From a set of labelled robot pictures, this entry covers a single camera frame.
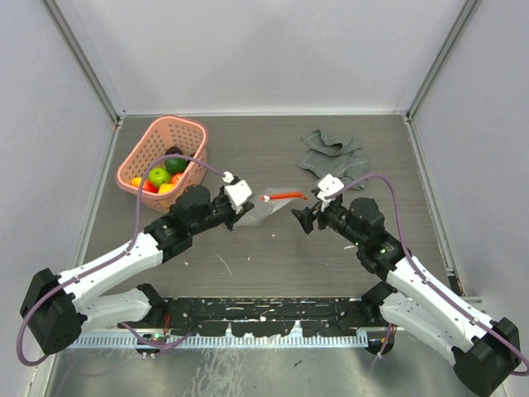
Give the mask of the clear zip top bag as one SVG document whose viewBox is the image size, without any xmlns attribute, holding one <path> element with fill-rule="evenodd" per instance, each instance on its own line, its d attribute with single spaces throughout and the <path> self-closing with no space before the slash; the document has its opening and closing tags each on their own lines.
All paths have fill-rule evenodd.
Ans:
<svg viewBox="0 0 529 397">
<path fill-rule="evenodd" d="M 236 223 L 236 227 L 256 227 L 295 200 L 307 196 L 295 188 L 266 188 L 250 201 L 254 207 Z"/>
</svg>

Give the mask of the yellow pear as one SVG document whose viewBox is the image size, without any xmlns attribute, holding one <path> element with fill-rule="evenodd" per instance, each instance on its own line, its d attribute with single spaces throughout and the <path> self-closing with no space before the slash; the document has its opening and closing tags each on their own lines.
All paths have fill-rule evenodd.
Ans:
<svg viewBox="0 0 529 397">
<path fill-rule="evenodd" d="M 162 184 L 158 189 L 158 194 L 167 194 L 174 188 L 174 184 Z"/>
</svg>

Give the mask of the pink plastic basket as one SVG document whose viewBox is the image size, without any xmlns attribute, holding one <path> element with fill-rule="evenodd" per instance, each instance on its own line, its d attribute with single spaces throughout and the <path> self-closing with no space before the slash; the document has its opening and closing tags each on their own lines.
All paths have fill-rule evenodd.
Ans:
<svg viewBox="0 0 529 397">
<path fill-rule="evenodd" d="M 116 173 L 117 185 L 148 208 L 167 213 L 190 185 L 199 185 L 207 169 L 208 131 L 198 122 L 176 116 L 150 124 Z"/>
</svg>

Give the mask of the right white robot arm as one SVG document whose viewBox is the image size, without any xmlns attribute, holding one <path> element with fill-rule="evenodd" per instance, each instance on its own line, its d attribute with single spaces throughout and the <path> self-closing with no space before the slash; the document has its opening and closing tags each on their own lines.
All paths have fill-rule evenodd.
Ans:
<svg viewBox="0 0 529 397">
<path fill-rule="evenodd" d="M 404 328 L 442 355 L 460 382 L 477 396 L 490 396 L 520 366 L 518 327 L 495 320 L 440 282 L 385 228 L 371 198 L 348 208 L 340 197 L 294 209 L 305 233 L 329 227 L 355 245 L 360 264 L 380 278 L 362 297 L 367 323 Z"/>
</svg>

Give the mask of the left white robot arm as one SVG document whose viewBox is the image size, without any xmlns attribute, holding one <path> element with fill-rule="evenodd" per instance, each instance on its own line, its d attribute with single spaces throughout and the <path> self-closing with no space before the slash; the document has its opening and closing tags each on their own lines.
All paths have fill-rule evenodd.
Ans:
<svg viewBox="0 0 529 397">
<path fill-rule="evenodd" d="M 22 351 L 26 330 L 31 331 L 44 356 L 50 356 L 94 328 L 121 322 L 158 327 L 164 321 L 165 307 L 152 287 L 114 295 L 107 291 L 178 256 L 202 232 L 220 225 L 232 229 L 254 207 L 252 195 L 244 180 L 221 187 L 216 197 L 204 186 L 191 185 L 165 215 L 123 246 L 59 274 L 48 268 L 35 273 L 20 309 L 23 321 L 17 351 Z"/>
</svg>

